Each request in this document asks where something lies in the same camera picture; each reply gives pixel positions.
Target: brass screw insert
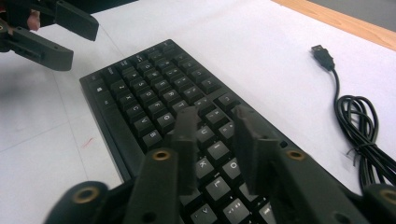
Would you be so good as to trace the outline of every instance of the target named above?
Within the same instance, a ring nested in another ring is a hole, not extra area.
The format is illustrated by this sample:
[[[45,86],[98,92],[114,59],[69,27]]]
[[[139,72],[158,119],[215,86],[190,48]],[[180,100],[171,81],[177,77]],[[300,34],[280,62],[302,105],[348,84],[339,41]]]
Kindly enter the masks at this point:
[[[302,161],[303,159],[305,159],[305,154],[301,153],[300,151],[289,150],[286,153],[288,154],[289,158],[296,160],[296,161]]]
[[[391,189],[382,189],[379,194],[389,203],[396,204],[396,191]]]
[[[99,189],[97,187],[88,186],[79,189],[73,195],[73,202],[75,203],[89,203],[99,195]]]
[[[171,154],[169,152],[161,150],[152,155],[152,158],[156,161],[166,161],[171,157]]]

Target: black cable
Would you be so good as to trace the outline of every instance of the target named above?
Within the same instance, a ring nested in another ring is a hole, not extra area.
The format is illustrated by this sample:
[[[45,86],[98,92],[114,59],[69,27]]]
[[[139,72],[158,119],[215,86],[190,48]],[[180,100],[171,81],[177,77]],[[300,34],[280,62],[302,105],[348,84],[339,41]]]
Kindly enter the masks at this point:
[[[334,75],[333,109],[346,139],[360,156],[361,190],[377,182],[386,183],[385,179],[396,186],[396,161],[375,144],[379,122],[373,104],[362,96],[345,95],[339,98],[340,81],[332,57],[322,46],[313,47],[312,52],[320,65]]]

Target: black keyboard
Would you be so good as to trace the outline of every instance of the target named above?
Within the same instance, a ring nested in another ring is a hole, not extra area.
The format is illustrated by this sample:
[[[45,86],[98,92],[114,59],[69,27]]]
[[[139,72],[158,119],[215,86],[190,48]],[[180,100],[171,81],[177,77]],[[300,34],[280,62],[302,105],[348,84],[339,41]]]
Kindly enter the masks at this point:
[[[180,223],[275,223],[268,199],[248,194],[233,154],[233,109],[248,104],[175,42],[138,52],[80,83],[124,181],[139,175],[145,153],[172,132],[177,111],[197,106],[199,186],[180,197]],[[282,147],[297,147],[268,125]]]

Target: usb connector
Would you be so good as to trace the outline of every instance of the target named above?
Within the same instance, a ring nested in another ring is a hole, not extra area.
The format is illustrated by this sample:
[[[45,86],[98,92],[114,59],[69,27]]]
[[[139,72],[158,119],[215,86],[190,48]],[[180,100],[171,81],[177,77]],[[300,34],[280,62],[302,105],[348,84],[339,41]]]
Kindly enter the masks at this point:
[[[332,56],[330,56],[329,51],[324,49],[321,45],[314,46],[311,49],[312,54],[314,54],[314,58],[322,67],[326,68],[328,71],[332,71],[334,69],[335,64],[332,61]]]

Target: white table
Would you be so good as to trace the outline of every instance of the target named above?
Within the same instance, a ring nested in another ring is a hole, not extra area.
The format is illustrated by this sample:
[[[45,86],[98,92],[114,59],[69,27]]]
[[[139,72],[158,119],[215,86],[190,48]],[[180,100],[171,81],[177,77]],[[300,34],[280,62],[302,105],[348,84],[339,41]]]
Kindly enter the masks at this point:
[[[54,72],[0,55],[0,223],[41,223],[86,180],[121,183],[78,79],[171,38],[309,153],[359,192],[350,146],[336,123],[334,81],[309,50],[335,59],[341,94],[363,95],[380,118],[377,144],[396,158],[396,53],[271,1],[144,0],[93,15],[95,42],[53,25],[38,31],[75,52]]]

